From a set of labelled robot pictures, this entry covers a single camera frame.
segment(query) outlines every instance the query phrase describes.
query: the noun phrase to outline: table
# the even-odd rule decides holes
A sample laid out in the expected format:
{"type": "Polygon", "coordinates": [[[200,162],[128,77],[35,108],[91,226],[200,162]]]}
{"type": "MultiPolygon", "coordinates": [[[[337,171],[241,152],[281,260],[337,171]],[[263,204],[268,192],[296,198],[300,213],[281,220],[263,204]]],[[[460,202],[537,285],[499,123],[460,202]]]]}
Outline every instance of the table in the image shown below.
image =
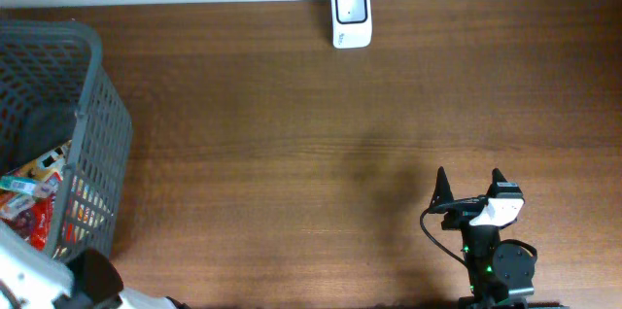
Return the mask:
{"type": "MultiPolygon", "coordinates": [[[[498,167],[502,238],[536,300],[622,303],[622,0],[372,0],[361,50],[328,2],[8,11],[94,27],[135,135],[112,260],[196,307],[416,305],[468,295],[418,226],[498,167]]],[[[432,234],[457,251],[460,234],[432,234]]]]}

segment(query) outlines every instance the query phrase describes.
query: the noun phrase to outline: basket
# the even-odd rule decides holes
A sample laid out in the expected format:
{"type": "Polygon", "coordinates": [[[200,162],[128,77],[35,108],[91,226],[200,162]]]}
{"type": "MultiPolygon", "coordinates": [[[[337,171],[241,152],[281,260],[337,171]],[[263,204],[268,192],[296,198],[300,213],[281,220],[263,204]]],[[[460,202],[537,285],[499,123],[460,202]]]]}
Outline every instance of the basket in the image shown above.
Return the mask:
{"type": "Polygon", "coordinates": [[[76,22],[0,20],[0,174],[71,139],[43,252],[110,254],[132,137],[101,65],[99,36],[76,22]]]}

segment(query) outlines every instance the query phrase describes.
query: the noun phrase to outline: gray plastic basket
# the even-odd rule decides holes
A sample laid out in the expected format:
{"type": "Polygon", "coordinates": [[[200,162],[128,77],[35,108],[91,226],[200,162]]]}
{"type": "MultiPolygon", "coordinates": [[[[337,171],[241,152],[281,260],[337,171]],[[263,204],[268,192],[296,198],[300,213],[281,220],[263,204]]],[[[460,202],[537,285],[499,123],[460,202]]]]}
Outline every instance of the gray plastic basket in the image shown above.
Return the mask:
{"type": "Polygon", "coordinates": [[[44,250],[61,260],[112,246],[132,124],[101,59],[85,25],[0,20],[0,174],[72,140],[44,250]]]}

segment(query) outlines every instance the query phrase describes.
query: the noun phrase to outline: brown wooden surface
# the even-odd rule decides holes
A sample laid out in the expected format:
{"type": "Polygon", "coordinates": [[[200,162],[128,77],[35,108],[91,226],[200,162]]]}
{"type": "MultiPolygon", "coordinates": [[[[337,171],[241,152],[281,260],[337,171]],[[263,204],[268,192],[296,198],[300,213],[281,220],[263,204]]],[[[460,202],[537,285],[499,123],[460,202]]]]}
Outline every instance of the brown wooden surface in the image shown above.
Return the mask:
{"type": "MultiPolygon", "coordinates": [[[[9,12],[101,35],[135,136],[113,262],[202,307],[468,295],[418,218],[499,167],[536,299],[622,305],[622,0],[374,0],[338,51],[326,2],[9,12]]],[[[460,234],[428,225],[453,250],[460,234]]]]}

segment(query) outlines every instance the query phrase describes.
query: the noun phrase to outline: wooden table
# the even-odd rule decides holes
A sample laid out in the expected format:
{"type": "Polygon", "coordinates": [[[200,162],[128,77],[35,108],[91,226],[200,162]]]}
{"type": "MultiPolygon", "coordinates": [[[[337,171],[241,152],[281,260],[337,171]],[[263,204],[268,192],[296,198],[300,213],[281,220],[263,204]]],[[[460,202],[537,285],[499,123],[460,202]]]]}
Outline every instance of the wooden table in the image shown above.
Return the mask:
{"type": "MultiPolygon", "coordinates": [[[[622,303],[622,0],[373,0],[368,48],[327,2],[11,11],[101,35],[134,120],[113,262],[196,307],[364,307],[468,295],[418,226],[520,184],[538,300],[622,303]]],[[[440,232],[457,251],[457,232],[440,232]]]]}

